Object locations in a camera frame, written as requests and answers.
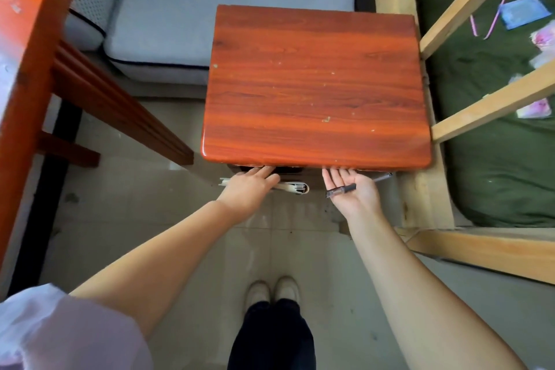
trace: red-brown wooden tabletop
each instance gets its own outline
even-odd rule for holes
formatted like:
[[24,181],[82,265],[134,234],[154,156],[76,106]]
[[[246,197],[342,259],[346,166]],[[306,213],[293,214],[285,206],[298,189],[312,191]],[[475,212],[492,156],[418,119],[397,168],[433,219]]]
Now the red-brown wooden tabletop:
[[414,18],[220,5],[201,151],[240,165],[428,166]]

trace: sneaker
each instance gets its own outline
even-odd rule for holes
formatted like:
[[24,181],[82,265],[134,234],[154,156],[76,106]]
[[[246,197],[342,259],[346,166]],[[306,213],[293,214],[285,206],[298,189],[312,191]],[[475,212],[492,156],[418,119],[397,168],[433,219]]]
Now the sneaker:
[[276,287],[274,289],[274,301],[277,302],[282,298],[293,300],[299,305],[299,307],[301,305],[301,294],[299,291],[299,286],[291,277],[281,277],[276,283]]
[[270,287],[264,281],[256,281],[253,283],[249,290],[246,292],[245,298],[245,312],[250,306],[261,301],[270,302]]

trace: lavender shirt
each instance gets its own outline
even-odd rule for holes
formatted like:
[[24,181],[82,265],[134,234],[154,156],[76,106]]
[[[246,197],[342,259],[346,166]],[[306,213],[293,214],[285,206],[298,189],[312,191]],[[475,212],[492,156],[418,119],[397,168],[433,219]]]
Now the lavender shirt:
[[153,363],[132,318],[49,284],[0,304],[0,368],[151,370]]

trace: green blanket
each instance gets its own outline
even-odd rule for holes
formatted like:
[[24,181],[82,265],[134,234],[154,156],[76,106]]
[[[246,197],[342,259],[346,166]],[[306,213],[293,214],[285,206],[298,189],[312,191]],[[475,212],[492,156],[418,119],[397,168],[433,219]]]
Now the green blanket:
[[[418,0],[426,32],[454,0]],[[555,0],[541,0],[555,12]],[[487,0],[475,13],[481,37],[466,21],[428,61],[440,118],[448,117],[533,69],[539,54],[530,34],[555,15],[514,30],[501,18],[482,38],[501,0]],[[550,98],[555,109],[555,99]],[[445,143],[449,190],[474,224],[495,227],[555,227],[555,118],[518,119],[515,113]]]

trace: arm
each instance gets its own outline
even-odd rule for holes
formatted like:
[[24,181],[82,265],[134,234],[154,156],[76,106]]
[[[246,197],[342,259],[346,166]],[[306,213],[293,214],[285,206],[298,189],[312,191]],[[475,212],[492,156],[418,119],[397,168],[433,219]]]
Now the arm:
[[525,369],[511,348],[405,246],[385,219],[373,181],[353,170],[323,170],[326,188],[356,183],[332,198],[357,247],[408,366],[415,369]]
[[270,175],[273,170],[232,177],[216,201],[102,269],[71,295],[133,317],[148,337],[210,247],[250,217],[279,182],[278,175]]

